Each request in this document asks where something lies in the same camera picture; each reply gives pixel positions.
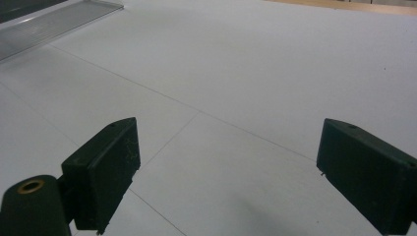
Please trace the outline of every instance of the screw hole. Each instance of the screw hole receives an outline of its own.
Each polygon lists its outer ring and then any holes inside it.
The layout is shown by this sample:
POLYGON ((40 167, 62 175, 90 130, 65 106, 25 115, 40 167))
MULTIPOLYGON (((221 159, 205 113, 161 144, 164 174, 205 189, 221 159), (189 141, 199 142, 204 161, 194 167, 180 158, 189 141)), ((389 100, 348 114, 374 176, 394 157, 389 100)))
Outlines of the screw hole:
POLYGON ((18 189, 18 193, 19 194, 30 194, 33 193, 37 190, 39 190, 40 188, 42 188, 43 184, 45 182, 43 180, 40 179, 35 179, 35 180, 29 180, 26 183, 22 184, 19 189, 18 189))

